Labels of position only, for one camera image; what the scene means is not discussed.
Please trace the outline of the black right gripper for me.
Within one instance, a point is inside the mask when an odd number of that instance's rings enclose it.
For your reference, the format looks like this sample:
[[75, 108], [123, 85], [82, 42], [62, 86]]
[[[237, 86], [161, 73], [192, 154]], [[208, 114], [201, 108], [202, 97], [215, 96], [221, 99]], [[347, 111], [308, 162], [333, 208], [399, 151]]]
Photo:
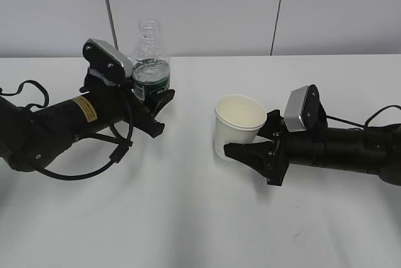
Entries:
[[289, 132], [278, 109], [266, 113], [266, 121], [259, 129], [257, 136], [271, 140], [260, 143], [228, 143], [224, 145], [225, 156], [241, 162], [255, 171], [267, 171], [268, 185], [282, 186], [284, 176], [290, 163], [315, 167], [316, 157], [287, 149], [293, 139], [290, 134], [311, 135], [315, 131]]

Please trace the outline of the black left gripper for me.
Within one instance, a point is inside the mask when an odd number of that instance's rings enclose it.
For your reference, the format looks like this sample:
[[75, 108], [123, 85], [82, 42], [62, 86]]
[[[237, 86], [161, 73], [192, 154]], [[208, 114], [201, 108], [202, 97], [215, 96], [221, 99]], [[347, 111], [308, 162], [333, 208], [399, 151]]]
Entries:
[[130, 78], [124, 79], [120, 86], [106, 86], [101, 80], [87, 74], [80, 91], [100, 100], [100, 108], [111, 115], [109, 124], [123, 120], [152, 138], [163, 133], [165, 125], [158, 122], [156, 116], [175, 96], [175, 90], [169, 89], [140, 101], [133, 94]]

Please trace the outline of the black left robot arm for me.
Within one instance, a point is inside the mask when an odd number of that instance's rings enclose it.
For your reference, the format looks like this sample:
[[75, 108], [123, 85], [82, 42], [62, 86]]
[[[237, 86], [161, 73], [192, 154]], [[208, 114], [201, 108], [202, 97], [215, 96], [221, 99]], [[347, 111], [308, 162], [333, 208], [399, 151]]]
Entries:
[[[12, 93], [1, 93], [1, 158], [15, 171], [36, 171], [60, 180], [90, 178], [120, 162], [133, 145], [134, 129], [152, 138], [161, 135], [165, 125], [156, 116], [175, 95], [169, 89], [142, 102], [133, 94], [130, 80], [108, 86], [86, 75], [80, 96], [50, 105], [47, 90], [35, 80], [22, 82], [14, 94], [20, 94], [27, 84], [39, 89], [44, 101], [16, 106], [8, 100]], [[84, 139], [115, 144], [104, 166], [82, 175], [61, 175], [47, 169]]]

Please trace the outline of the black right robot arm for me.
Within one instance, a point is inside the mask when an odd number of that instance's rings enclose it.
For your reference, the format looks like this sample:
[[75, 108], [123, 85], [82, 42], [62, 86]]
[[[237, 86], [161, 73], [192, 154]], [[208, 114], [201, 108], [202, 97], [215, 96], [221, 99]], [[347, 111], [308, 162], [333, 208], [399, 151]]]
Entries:
[[318, 128], [290, 132], [279, 110], [267, 114], [260, 143], [228, 143], [225, 156], [280, 186], [291, 164], [376, 175], [400, 185], [400, 125]]

